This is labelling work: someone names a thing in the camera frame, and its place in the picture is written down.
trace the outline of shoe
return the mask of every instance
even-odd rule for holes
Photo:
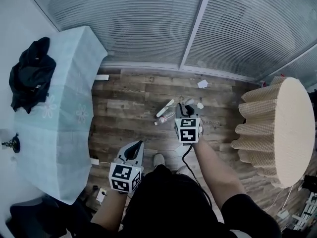
[[[177,175],[187,175],[187,176],[189,176],[190,171],[189,171],[189,169],[186,166],[182,166],[180,169],[178,169],[176,171],[176,174]]]
[[[161,153],[158,153],[154,156],[153,160],[153,166],[156,168],[158,165],[164,165],[165,166],[165,159],[164,156]]]

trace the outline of black jacket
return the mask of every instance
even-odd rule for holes
[[[11,107],[23,107],[29,114],[39,102],[45,102],[56,62],[47,55],[50,39],[35,41],[22,53],[10,73],[9,84],[13,92]]]

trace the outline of paper scrap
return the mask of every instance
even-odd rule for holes
[[[177,152],[179,155],[184,154],[188,151],[189,147],[190,147],[189,145],[181,144],[175,149],[175,152]]]
[[[289,212],[287,210],[282,210],[277,213],[277,216],[284,220],[289,216]]]
[[[203,109],[203,108],[204,108],[203,103],[198,102],[198,103],[197,103],[197,108],[199,108],[199,109]]]
[[[198,84],[199,88],[205,88],[208,86],[208,82],[204,79],[203,81],[200,81]]]

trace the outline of light blue tablecloth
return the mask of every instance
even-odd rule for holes
[[[49,36],[56,61],[49,96],[30,114],[15,113],[20,173],[50,196],[72,204],[87,183],[88,136],[93,118],[91,88],[107,55],[88,26]]]

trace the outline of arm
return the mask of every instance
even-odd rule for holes
[[[105,196],[103,205],[94,215],[91,222],[96,223],[108,231],[118,232],[127,194],[119,194],[116,190],[109,191]]]
[[[202,135],[199,142],[194,144],[194,150],[203,177],[219,209],[232,196],[246,193],[236,173],[217,156]]]

